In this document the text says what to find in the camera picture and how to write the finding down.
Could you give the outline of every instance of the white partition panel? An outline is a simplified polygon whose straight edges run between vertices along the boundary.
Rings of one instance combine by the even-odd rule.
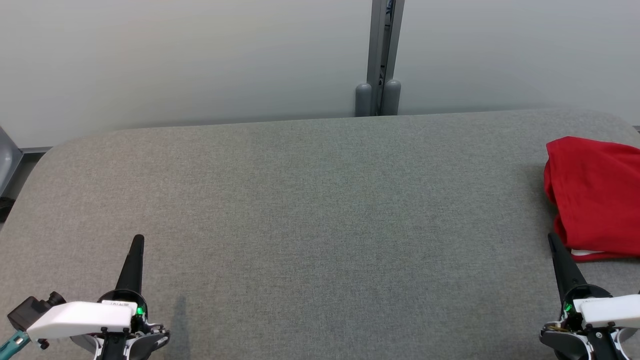
[[[567,105],[640,125],[640,1],[406,0],[400,114]]]
[[[0,126],[22,148],[123,129],[353,116],[371,0],[4,0]]]

